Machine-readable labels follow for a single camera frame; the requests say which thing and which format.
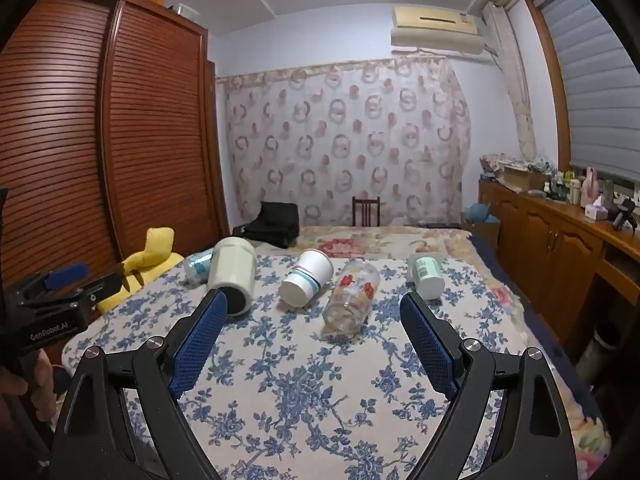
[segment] yellow plush toy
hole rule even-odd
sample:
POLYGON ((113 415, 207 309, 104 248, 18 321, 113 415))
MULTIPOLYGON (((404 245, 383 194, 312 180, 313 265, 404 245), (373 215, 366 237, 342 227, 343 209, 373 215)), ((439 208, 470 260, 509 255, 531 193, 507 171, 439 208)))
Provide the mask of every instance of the yellow plush toy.
POLYGON ((151 228, 146 232, 145 250, 133 253, 123 261, 123 286, 120 292, 98 303, 101 313, 110 311, 143 285, 152 282, 160 274, 184 260, 180 254, 172 253, 174 230, 170 227, 151 228))

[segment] gray roller blind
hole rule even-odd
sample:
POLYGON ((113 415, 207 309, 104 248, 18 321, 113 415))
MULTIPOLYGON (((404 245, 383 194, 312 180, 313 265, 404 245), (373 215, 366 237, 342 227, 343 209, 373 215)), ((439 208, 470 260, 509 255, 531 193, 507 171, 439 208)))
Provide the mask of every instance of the gray roller blind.
POLYGON ((590 0, 536 0, 558 54, 571 164, 640 181, 640 74, 590 0))

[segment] human hand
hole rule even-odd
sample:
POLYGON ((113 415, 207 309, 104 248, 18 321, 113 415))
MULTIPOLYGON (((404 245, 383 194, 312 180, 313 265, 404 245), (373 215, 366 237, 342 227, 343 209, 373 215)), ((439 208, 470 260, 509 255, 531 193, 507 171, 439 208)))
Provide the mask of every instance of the human hand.
MULTIPOLYGON (((56 414, 56 394, 53 392, 53 368, 44 350, 38 351, 33 377, 37 386, 31 389, 31 402, 36 408, 36 415, 39 420, 50 420, 56 414)), ((0 367, 0 430, 15 429, 15 423, 1 394, 21 396, 27 389, 27 381, 0 367)))

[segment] floral bedspread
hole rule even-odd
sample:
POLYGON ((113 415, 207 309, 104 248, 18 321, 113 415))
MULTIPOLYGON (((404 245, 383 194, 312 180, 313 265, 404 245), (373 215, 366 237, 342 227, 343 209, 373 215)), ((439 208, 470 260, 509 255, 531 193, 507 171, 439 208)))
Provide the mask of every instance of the floral bedspread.
MULTIPOLYGON (((295 247, 280 250, 269 244, 253 242, 258 254, 300 254, 316 248, 337 258, 402 258, 411 253, 440 253, 464 260, 474 266, 484 282, 499 300, 505 313, 525 341, 526 346, 543 348, 531 333, 524 319, 520 298, 492 275, 476 248, 468 240, 469 233, 457 229, 421 229, 408 226, 362 227, 301 227, 295 247)), ((578 477, 587 479, 602 463, 610 451, 611 440, 600 420, 584 416, 582 407, 575 402, 562 377, 553 369, 562 402, 572 428, 578 477)))
MULTIPOLYGON (((408 291, 403 260, 369 260, 381 275, 367 324, 355 338, 327 336, 322 310, 331 287, 291 310, 277 296, 293 256, 258 257, 254 303, 228 322, 198 379, 179 403, 223 479, 399 480, 414 467, 447 409, 424 375, 399 320, 408 291)), ((335 276, 347 260, 334 258, 335 276)), ((493 351, 526 343, 504 305, 469 263, 446 258, 446 289, 431 309, 462 337, 493 351)), ((73 372, 92 344, 135 349, 164 335, 206 292, 189 288, 181 266, 164 273, 73 338, 63 363, 73 372)), ((134 432, 149 441, 140 404, 127 390, 134 432)), ((492 394, 462 476, 479 470, 497 419, 492 394)))

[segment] chair backrest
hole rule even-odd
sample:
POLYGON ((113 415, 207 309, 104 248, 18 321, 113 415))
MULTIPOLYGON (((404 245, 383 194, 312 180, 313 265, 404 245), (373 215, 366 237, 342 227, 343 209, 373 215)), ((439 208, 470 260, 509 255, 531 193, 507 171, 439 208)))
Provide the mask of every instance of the chair backrest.
POLYGON ((351 199, 351 218, 353 219, 351 225, 356 225, 356 206, 361 205, 361 218, 363 227, 371 227, 371 206, 376 205, 378 207, 378 227, 380 227, 380 197, 377 199, 371 198, 356 198, 351 199))

